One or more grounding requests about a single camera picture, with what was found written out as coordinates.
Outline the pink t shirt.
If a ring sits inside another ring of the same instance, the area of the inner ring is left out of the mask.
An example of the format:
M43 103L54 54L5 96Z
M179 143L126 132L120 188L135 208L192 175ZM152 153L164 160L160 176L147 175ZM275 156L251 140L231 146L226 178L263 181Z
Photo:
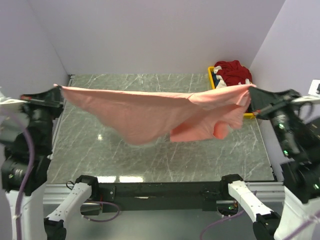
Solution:
M114 129L125 142L145 145L169 134L172 142L224 139L240 129L251 97L250 86L203 92L142 92L63 86L67 102Z

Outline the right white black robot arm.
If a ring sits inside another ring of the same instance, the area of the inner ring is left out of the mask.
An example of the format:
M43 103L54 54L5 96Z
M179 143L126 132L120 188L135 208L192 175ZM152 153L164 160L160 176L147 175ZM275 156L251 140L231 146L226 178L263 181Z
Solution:
M320 120L304 122L302 106L320 102L320 93L302 96L295 90L249 89L258 119L270 121L282 153L284 205L281 214L266 207L237 174L223 176L222 196L236 200L253 223L258 240L309 240L320 222Z

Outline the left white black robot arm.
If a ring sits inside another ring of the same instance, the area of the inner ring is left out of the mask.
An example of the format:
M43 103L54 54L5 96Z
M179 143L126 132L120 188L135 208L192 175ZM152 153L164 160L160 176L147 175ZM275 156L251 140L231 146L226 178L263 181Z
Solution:
M48 216L43 200L53 149L53 125L64 109L59 85L19 99L1 96L0 143L5 160L0 168L2 188L10 205L15 240L64 240L73 215L88 200L99 198L99 182L81 175Z

